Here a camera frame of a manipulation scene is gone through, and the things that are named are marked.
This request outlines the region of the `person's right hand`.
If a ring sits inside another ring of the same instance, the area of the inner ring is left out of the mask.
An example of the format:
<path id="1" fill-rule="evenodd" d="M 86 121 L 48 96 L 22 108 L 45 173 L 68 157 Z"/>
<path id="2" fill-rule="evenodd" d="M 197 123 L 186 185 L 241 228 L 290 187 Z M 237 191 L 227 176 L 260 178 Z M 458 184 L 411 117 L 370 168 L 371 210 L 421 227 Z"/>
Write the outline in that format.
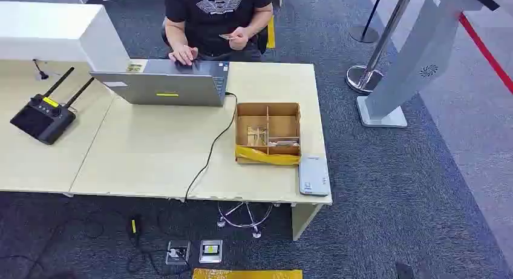
<path id="1" fill-rule="evenodd" d="M 191 66 L 198 57 L 198 48 L 190 47 L 188 45 L 178 45 L 172 49 L 168 54 L 168 57 L 173 62 Z"/>

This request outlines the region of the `person's left hand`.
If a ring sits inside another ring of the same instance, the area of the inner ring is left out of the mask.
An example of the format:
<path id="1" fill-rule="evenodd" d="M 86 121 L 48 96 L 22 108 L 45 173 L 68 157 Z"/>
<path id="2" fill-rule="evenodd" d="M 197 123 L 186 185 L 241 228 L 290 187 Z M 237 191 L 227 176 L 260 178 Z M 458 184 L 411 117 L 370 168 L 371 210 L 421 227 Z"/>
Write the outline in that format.
<path id="1" fill-rule="evenodd" d="M 246 27 L 236 28 L 229 36 L 229 46 L 231 49 L 236 51 L 243 50 L 246 47 L 249 40 L 249 35 L 247 33 Z"/>

